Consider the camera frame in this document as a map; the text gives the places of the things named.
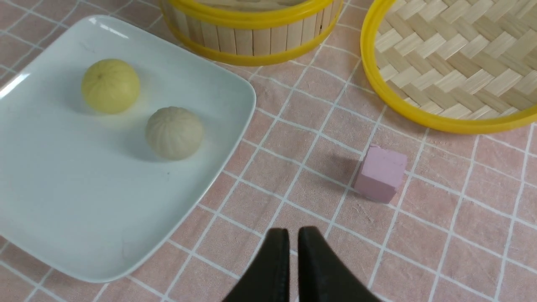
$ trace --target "white plate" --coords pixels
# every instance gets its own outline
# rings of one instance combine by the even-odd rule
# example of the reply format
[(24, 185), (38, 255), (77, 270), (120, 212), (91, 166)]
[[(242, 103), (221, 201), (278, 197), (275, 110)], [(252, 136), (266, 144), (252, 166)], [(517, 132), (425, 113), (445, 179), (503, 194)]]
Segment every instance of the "white plate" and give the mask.
[[(82, 100), (85, 70), (117, 58), (142, 92), (102, 116)], [(233, 73), (123, 21), (85, 18), (0, 90), (0, 235), (87, 282), (125, 276), (160, 247), (214, 182), (255, 109)], [(190, 158), (165, 162), (144, 139), (147, 119), (185, 107), (206, 136)]]

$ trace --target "bamboo steamer lid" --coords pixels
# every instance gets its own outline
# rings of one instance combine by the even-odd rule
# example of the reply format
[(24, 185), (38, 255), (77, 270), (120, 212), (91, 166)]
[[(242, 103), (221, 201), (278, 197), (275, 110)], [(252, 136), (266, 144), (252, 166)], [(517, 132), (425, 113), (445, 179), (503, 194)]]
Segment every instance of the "bamboo steamer lid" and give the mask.
[(537, 0), (397, 0), (375, 59), (403, 100), (453, 119), (537, 104)]
[(305, 0), (197, 0), (197, 2), (213, 8), (245, 12), (281, 10), (300, 4), (304, 1)]

